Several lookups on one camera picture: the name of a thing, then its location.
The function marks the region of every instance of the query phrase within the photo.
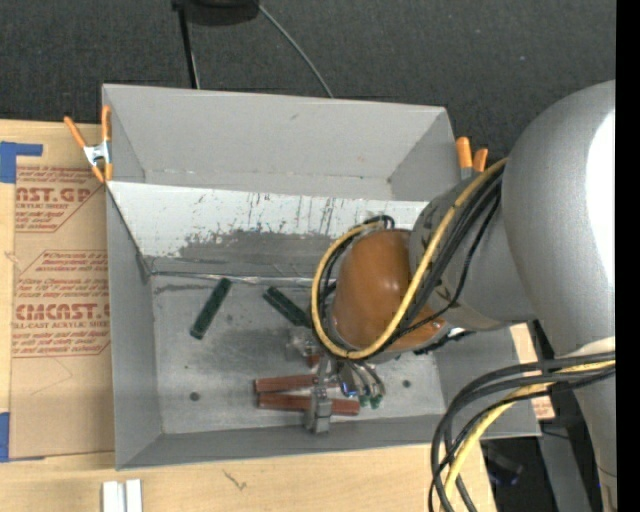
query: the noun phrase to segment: cardboard sheet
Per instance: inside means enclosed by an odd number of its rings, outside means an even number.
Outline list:
[[[0,182],[0,414],[9,409],[15,184]]]
[[[80,129],[98,142],[98,127]],[[2,255],[14,276],[9,456],[111,450],[104,188],[63,123],[2,121],[0,141],[43,146],[17,159],[14,247]]]

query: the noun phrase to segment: black cable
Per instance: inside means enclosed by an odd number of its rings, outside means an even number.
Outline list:
[[[544,426],[544,425],[541,425],[541,426],[540,426],[540,430],[542,430],[542,433],[543,433],[545,436],[557,437],[557,438],[559,438],[559,439],[564,439],[565,441],[568,441],[568,440],[569,440],[569,436],[563,436],[562,434],[556,434],[556,433],[554,433],[554,432],[549,432],[549,430],[548,430],[547,428],[545,428],[545,426]]]
[[[472,334],[475,334],[475,331],[462,331],[461,333],[454,334],[453,336],[443,336],[442,338],[440,338],[438,341],[432,343],[431,345],[427,345],[424,348],[421,348],[421,349],[418,349],[418,350],[414,350],[413,353],[415,355],[417,355],[417,356],[430,354],[431,352],[433,352],[435,350],[438,350],[439,348],[444,347],[447,343],[450,343],[452,341],[460,341],[462,338],[466,338],[467,336],[470,336]]]
[[[304,50],[302,48],[300,48],[300,45],[298,45],[298,43],[296,43],[296,41],[293,39],[293,37],[291,37],[289,32],[287,32],[284,29],[284,27],[282,25],[280,25],[280,23],[278,23],[278,21],[269,13],[269,11],[267,11],[267,9],[264,8],[263,5],[261,5],[256,0],[254,0],[254,3],[256,4],[258,9],[260,9],[260,12],[262,13],[262,15],[267,20],[269,20],[269,23],[271,23],[278,30],[278,32],[280,32],[284,36],[284,38],[288,41],[288,43],[291,46],[293,46],[293,48],[295,49],[296,52],[298,52],[298,55],[300,55],[300,57],[302,57],[302,59],[305,61],[305,63],[307,64],[307,66],[309,67],[311,72],[318,79],[318,82],[320,82],[320,85],[324,89],[324,92],[327,94],[327,96],[329,96],[329,98],[334,98],[334,95],[331,92],[331,89],[329,89],[329,86],[327,85],[327,83],[322,78],[322,75],[320,74],[320,72],[313,65],[313,62],[311,62],[311,59],[309,57],[307,57],[307,54],[304,52]]]
[[[183,5],[176,8],[178,11],[178,19],[180,20],[180,33],[182,34],[182,45],[187,58],[187,67],[189,68],[189,81],[192,89],[200,89],[200,77],[198,76],[198,68],[196,66],[196,58],[191,48],[191,36],[189,35],[189,25],[187,16],[184,12]]]
[[[478,233],[476,234],[476,237],[471,245],[471,248],[469,249],[467,256],[465,257],[465,262],[464,262],[464,267],[463,267],[463,272],[461,274],[460,277],[460,281],[458,282],[458,286],[456,289],[456,292],[454,294],[454,297],[451,299],[451,301],[449,301],[449,304],[447,304],[447,306],[445,306],[444,308],[442,308],[440,311],[438,311],[437,313],[434,313],[430,316],[428,316],[427,318],[421,320],[420,322],[417,322],[416,324],[410,326],[410,327],[404,327],[402,328],[403,324],[406,325],[407,323],[411,323],[413,321],[413,319],[415,318],[415,315],[417,314],[417,311],[422,310],[422,308],[424,307],[424,304],[426,303],[426,299],[428,297],[420,297],[418,296],[416,298],[416,300],[414,301],[414,305],[413,305],[413,311],[408,311],[407,312],[407,316],[405,317],[405,319],[400,323],[400,325],[398,326],[398,329],[396,330],[396,332],[389,338],[389,340],[387,340],[386,343],[384,343],[376,352],[374,352],[371,356],[369,357],[373,357],[376,354],[379,354],[380,352],[384,351],[387,347],[389,347],[391,344],[395,343],[398,339],[400,339],[402,336],[405,336],[413,331],[415,331],[416,329],[419,329],[420,327],[422,327],[423,325],[433,321],[435,318],[438,318],[440,315],[442,315],[443,313],[445,313],[452,304],[454,304],[456,302],[456,300],[458,300],[458,298],[460,297],[460,294],[462,293],[462,289],[464,287],[464,284],[466,282],[467,279],[467,274],[469,271],[469,266],[471,265],[471,260],[473,259],[473,255],[476,252],[476,249],[478,248],[480,241],[482,240],[496,210],[498,209],[498,206],[500,204],[500,198],[501,198],[501,193],[500,193],[500,181],[498,180],[495,183],[495,189],[494,189],[494,193],[489,193],[487,195],[485,195],[482,200],[479,202],[479,204],[477,205],[477,209],[476,211],[479,213],[482,213],[484,211],[484,209],[487,206],[488,200],[492,199],[495,197],[495,201],[491,207],[491,210],[487,213],[487,216],[485,217],[482,225],[480,226],[480,229],[478,230]],[[451,244],[450,247],[447,248],[446,250],[446,256],[443,257],[443,253],[445,252],[445,249],[443,249],[443,252],[441,253],[441,256],[438,258],[440,261],[444,262],[444,264],[440,264],[439,267],[440,268],[432,268],[432,271],[430,273],[430,275],[428,276],[428,279],[430,279],[434,284],[435,282],[437,282],[437,280],[440,279],[442,273],[444,272],[444,269],[446,268],[446,266],[449,263],[449,253],[453,253],[455,252],[455,250],[458,248],[459,244],[462,242],[462,239],[464,238],[464,236],[466,236],[469,226],[473,225],[473,223],[475,223],[475,221],[477,220],[477,216],[469,216],[467,215],[466,218],[461,219],[462,223],[466,224],[466,227],[464,227],[464,229],[459,232],[458,234],[450,237],[450,240],[453,240],[453,243]],[[425,286],[422,289],[422,295],[425,295],[425,289],[427,289],[427,286]],[[422,349],[423,351],[425,351],[424,353],[427,352],[431,352],[437,348],[440,348],[442,346],[444,346],[447,342],[452,341],[451,339],[447,339],[447,338],[442,338],[440,339],[438,342],[434,343],[432,347],[425,347],[424,349]]]
[[[600,370],[600,373],[596,374],[593,377],[584,377],[582,379],[580,379],[579,381],[577,381],[576,383],[558,383],[555,385],[555,389],[554,389],[554,393],[562,393],[562,392],[566,392],[566,391],[570,391],[570,390],[575,390],[575,389],[579,389],[581,387],[585,387],[587,385],[590,384],[594,384],[595,382],[599,382],[601,380],[604,380],[606,378],[611,377],[613,374],[615,373],[615,367],[613,368],[606,368],[604,370]],[[547,389],[544,391],[540,391],[537,392],[533,395],[527,396],[525,397],[526,399],[529,398],[536,398],[537,396],[548,396],[551,393],[551,390]],[[454,453],[458,447],[460,446],[460,444],[462,444],[462,441],[464,440],[464,438],[466,438],[468,432],[471,430],[471,428],[473,428],[476,423],[478,421],[480,421],[480,419],[482,417],[484,417],[485,414],[487,414],[489,411],[491,411],[492,409],[494,409],[495,407],[499,407],[500,405],[503,405],[504,403],[509,403],[510,401],[517,401],[515,399],[505,399],[502,400],[501,402],[498,402],[497,406],[490,406],[488,408],[486,408],[484,411],[478,413],[474,418],[472,418],[472,420],[470,420],[467,425],[465,425],[465,427],[461,430],[460,434],[458,434],[458,436],[456,437],[456,440],[454,443],[452,443],[451,438],[453,435],[453,421],[449,422],[448,428],[445,429],[444,431],[444,444],[445,444],[445,450],[446,453]],[[474,512],[475,506],[473,505],[471,498],[469,496],[469,493],[464,485],[464,482],[462,480],[462,478],[459,476],[456,479],[456,487],[458,488],[458,492],[460,492],[460,496],[462,497],[462,500],[465,502],[465,505],[467,505],[467,509],[470,512]]]
[[[472,196],[473,198],[469,200],[466,207],[462,208],[461,213],[459,213],[459,218],[452,229],[452,233],[444,242],[440,254],[438,255],[436,261],[433,262],[429,274],[426,276],[424,283],[422,283],[421,289],[416,294],[416,300],[412,308],[410,308],[407,312],[407,315],[401,323],[400,327],[408,328],[417,314],[422,310],[427,300],[433,293],[433,290],[440,281],[442,274],[444,274],[444,271],[449,265],[451,258],[469,233],[469,230],[475,224],[476,220],[484,213],[491,200],[493,198],[497,198],[497,202],[500,201],[499,197],[501,192],[501,184],[502,171],[496,173],[492,177],[492,179],[488,180],[487,183],[484,183],[483,186],[478,191],[476,191],[476,194]],[[496,208],[497,205],[492,209],[492,212],[490,214],[491,217],[493,217]],[[485,220],[486,225],[482,230],[482,234],[484,234],[484,231],[486,230],[487,225],[491,219],[487,220],[485,218]],[[476,245],[480,242],[480,239],[481,237],[476,239]]]
[[[390,215],[376,215],[369,217],[363,224],[375,224],[376,222],[384,222],[385,229],[393,229],[396,227],[396,221]]]
[[[562,362],[563,365],[559,366],[559,368],[564,368],[564,367],[569,367],[569,366],[574,366],[575,364],[573,364],[575,362],[575,360],[577,359],[578,362],[576,364],[581,364],[581,363],[585,363],[586,362],[594,362],[593,359],[596,358],[597,356],[587,356],[584,358],[572,358],[574,359],[574,361],[568,361],[568,360],[560,360],[560,361],[548,361],[547,363],[560,363]],[[606,355],[607,359],[604,360],[609,360],[610,357],[610,353]],[[473,386],[476,382],[482,382],[487,380],[487,377],[489,375],[497,375],[497,377],[495,378],[501,378],[503,377],[503,375],[501,375],[502,372],[507,372],[507,371],[511,371],[515,368],[518,367],[531,367],[531,366],[536,366],[536,363],[531,363],[529,365],[517,365],[514,367],[509,367],[509,368],[504,368],[501,370],[496,370],[495,372],[491,372],[491,374],[487,374],[485,376],[482,376],[478,379],[476,379],[474,382],[472,382],[471,384],[465,386],[465,388],[458,393],[458,395],[456,395],[456,397],[454,398],[454,400],[451,402],[451,404],[449,405],[449,408],[447,409],[447,412],[445,413],[445,415],[443,416],[443,418],[441,419],[440,423],[438,424],[436,431],[434,433],[434,437],[433,437],[433,441],[432,441],[432,451],[431,451],[431,466],[432,466],[432,471],[437,472],[438,467],[439,467],[439,461],[438,461],[438,447],[440,446],[440,443],[442,442],[442,437],[444,435],[444,432],[447,428],[450,427],[450,425],[453,422],[453,417],[461,410],[463,409],[465,406],[469,405],[470,403],[483,398],[485,396],[491,395],[493,393],[497,393],[499,391],[506,391],[508,389],[513,389],[513,388],[519,388],[522,386],[526,386],[526,385],[530,385],[530,384],[542,384],[542,383],[560,383],[560,382],[566,382],[566,383],[571,383],[573,381],[576,381],[578,378],[580,379],[584,379],[584,376],[587,375],[588,378],[589,377],[595,377],[595,378],[599,378],[602,376],[602,374],[604,372],[606,372],[606,370],[603,372],[603,370],[585,370],[585,371],[579,371],[579,372],[572,372],[572,373],[556,373],[556,374],[552,374],[552,375],[537,375],[537,376],[528,376],[528,377],[520,377],[520,378],[515,378],[515,379],[510,379],[510,380],[506,380],[506,381],[500,381],[498,383],[494,383],[494,384],[488,384],[483,388],[480,389],[476,389],[473,391],[467,391],[468,389],[471,389],[471,386]],[[435,481],[435,486],[436,486],[436,490],[438,491],[438,495],[444,494],[444,487],[442,486],[442,482],[438,482],[437,480]]]
[[[336,264],[340,256],[342,256],[344,251],[346,251],[347,247],[351,244],[352,241],[353,238],[345,240],[345,243],[338,247],[331,255],[331,258],[329,258],[327,266],[325,267],[322,290],[318,293],[318,300],[320,301],[320,320],[323,323],[326,319],[327,299],[329,298],[329,295],[331,295],[331,293],[336,289],[336,283],[333,283],[333,286],[329,284],[329,281],[331,280],[331,272],[333,272],[334,265]]]
[[[484,233],[487,230],[487,228],[489,226],[489,223],[491,222],[491,219],[493,218],[496,210],[498,209],[498,206],[500,205],[500,197],[501,197],[501,194],[498,194],[496,196],[496,200],[493,203],[493,206],[491,207],[491,210],[489,211],[489,213],[485,217],[482,225],[480,226],[480,229],[478,230],[478,234],[476,235],[476,238],[474,239],[474,241],[473,241],[473,243],[472,243],[472,245],[471,245],[471,247],[469,249],[469,252],[467,252],[467,255],[466,255],[465,260],[464,260],[464,265],[462,267],[462,273],[460,275],[460,281],[458,281],[458,286],[456,288],[455,293],[453,294],[453,297],[449,301],[449,304],[447,304],[440,311],[438,311],[437,313],[434,313],[433,315],[429,316],[428,318],[425,318],[424,320],[421,320],[420,322],[417,322],[416,324],[412,325],[411,327],[407,327],[406,329],[404,329],[403,331],[401,331],[398,334],[398,338],[400,338],[400,337],[402,337],[402,336],[404,336],[406,334],[409,334],[409,333],[415,331],[416,329],[419,329],[423,325],[431,322],[434,318],[437,318],[440,315],[443,315],[460,298],[460,295],[462,294],[462,289],[464,288],[464,285],[465,285],[466,280],[467,280],[467,274],[469,273],[469,267],[471,266],[471,260],[473,259],[473,255],[475,254],[476,249],[480,245],[480,241],[482,240],[482,237],[484,236]]]
[[[607,352],[604,354],[594,354],[590,356],[578,356],[578,357],[558,359],[558,360],[540,361],[540,362],[528,363],[524,365],[515,365],[507,368],[501,368],[499,370],[495,370],[493,372],[485,374],[475,379],[468,385],[466,385],[462,390],[458,392],[456,397],[454,397],[454,399],[451,402],[450,409],[454,407],[454,404],[456,404],[461,399],[461,397],[468,395],[475,388],[480,388],[480,386],[483,386],[491,382],[492,380],[497,380],[510,375],[521,374],[521,373],[534,371],[534,370],[543,371],[546,374],[553,369],[557,370],[557,369],[561,369],[569,366],[576,366],[579,364],[599,363],[599,362],[611,360],[613,357],[615,357],[615,352]],[[458,485],[459,490],[461,490],[460,489],[461,487],[464,488],[464,484],[461,483]],[[464,491],[462,490],[461,490],[461,495],[463,495],[463,499],[464,499]]]

